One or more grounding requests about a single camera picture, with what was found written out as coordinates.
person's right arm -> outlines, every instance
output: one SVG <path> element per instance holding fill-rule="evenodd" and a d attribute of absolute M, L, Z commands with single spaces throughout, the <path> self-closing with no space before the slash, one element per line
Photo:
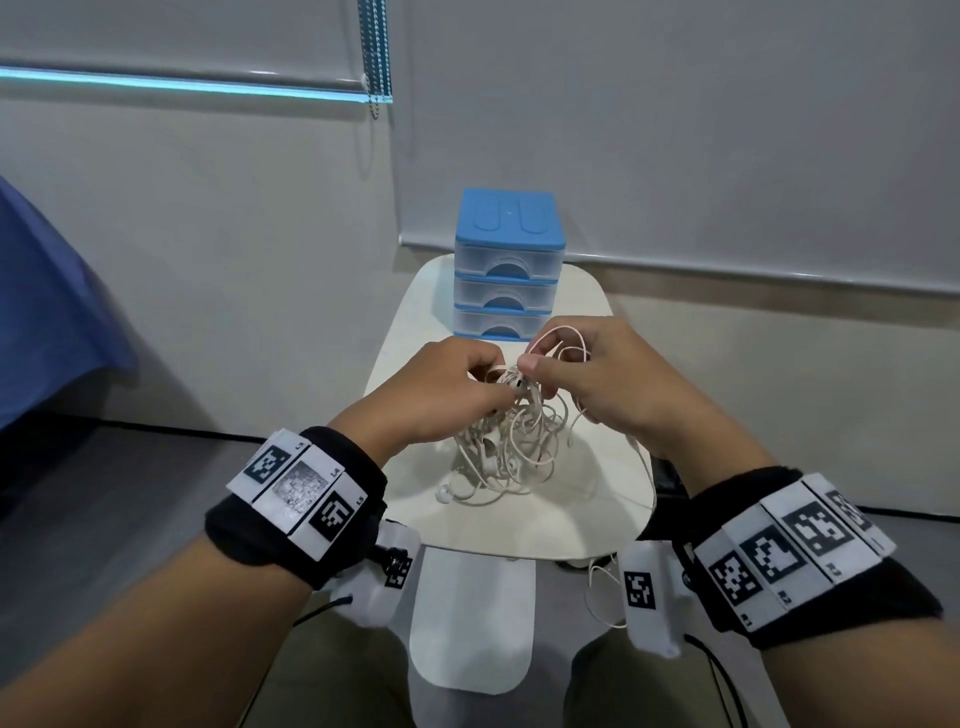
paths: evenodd
<path fill-rule="evenodd" d="M 670 460 L 691 497 L 778 464 L 622 319 L 556 317 L 543 331 L 563 326 L 583 334 L 590 360 L 545 356 L 558 344 L 579 346 L 562 328 L 524 354 L 520 370 L 548 398 L 565 389 L 590 419 Z M 795 726 L 960 725 L 960 645 L 938 620 L 886 621 L 784 644 L 763 652 L 763 661 Z"/>

floor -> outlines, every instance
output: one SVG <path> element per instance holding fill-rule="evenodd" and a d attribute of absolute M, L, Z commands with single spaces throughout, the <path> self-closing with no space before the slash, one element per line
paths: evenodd
<path fill-rule="evenodd" d="M 0 521 L 0 685 L 76 632 L 119 592 L 198 534 L 205 509 L 256 444 L 182 435 L 92 429 L 53 470 L 20 484 Z M 960 524 L 876 517 L 898 556 L 960 621 Z M 417 574 L 413 574 L 412 584 Z M 537 568 L 534 658 L 526 679 L 498 697 L 446 691 L 414 669 L 409 685 L 421 728 L 559 725 L 570 661 L 606 631 L 584 604 L 585 577 Z M 600 585 L 594 608 L 617 619 L 615 593 Z M 392 629 L 409 637 L 413 592 Z M 756 652 L 718 635 L 702 614 L 695 631 L 713 648 L 763 726 L 785 725 Z"/>

small white stool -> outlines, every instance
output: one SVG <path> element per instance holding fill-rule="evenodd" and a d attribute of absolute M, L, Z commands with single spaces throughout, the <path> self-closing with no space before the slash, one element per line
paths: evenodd
<path fill-rule="evenodd" d="M 425 343 L 449 336 L 452 311 L 453 255 L 444 255 L 426 263 L 407 289 L 367 393 Z M 565 265 L 554 313 L 609 316 L 611 309 L 593 276 Z M 526 348 L 496 343 L 507 364 Z M 576 408 L 568 393 L 560 396 L 572 421 Z M 518 685 L 530 666 L 533 559 L 588 559 L 617 551 L 649 521 L 654 488 L 623 435 L 583 418 L 572 447 L 565 436 L 561 441 L 553 477 L 528 496 L 507 495 L 475 507 L 438 502 L 437 489 L 463 477 L 453 472 L 458 454 L 450 439 L 413 445 L 391 460 L 386 517 L 416 528 L 427 546 L 410 632 L 417 671 L 441 687 L 499 694 Z M 649 453 L 641 456 L 649 468 Z M 457 490 L 466 488 L 465 482 Z"/>

blue light strip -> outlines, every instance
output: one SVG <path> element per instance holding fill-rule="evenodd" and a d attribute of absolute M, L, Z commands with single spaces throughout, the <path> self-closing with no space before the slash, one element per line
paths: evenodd
<path fill-rule="evenodd" d="M 237 84 L 221 81 L 163 79 L 152 76 L 126 76 L 115 73 L 48 71 L 40 68 L 19 68 L 16 66 L 0 66 L 0 79 L 149 88 L 159 91 L 199 91 L 201 93 L 226 93 L 235 96 L 275 96 L 288 99 L 311 99 L 313 101 L 349 101 L 355 104 L 366 104 L 369 98 L 363 92 L 289 85 Z M 374 96 L 373 100 L 380 104 L 391 104 L 394 101 L 392 96 Z"/>

wall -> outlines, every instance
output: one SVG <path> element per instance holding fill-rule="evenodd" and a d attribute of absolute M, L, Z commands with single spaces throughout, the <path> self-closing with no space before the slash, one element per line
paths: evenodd
<path fill-rule="evenodd" d="M 396 247 L 360 106 L 0 88 L 0 174 L 103 280 L 143 360 L 69 411 L 268 434 L 358 397 L 428 254 Z M 960 514 L 960 304 L 590 268 L 614 310 L 786 462 Z"/>

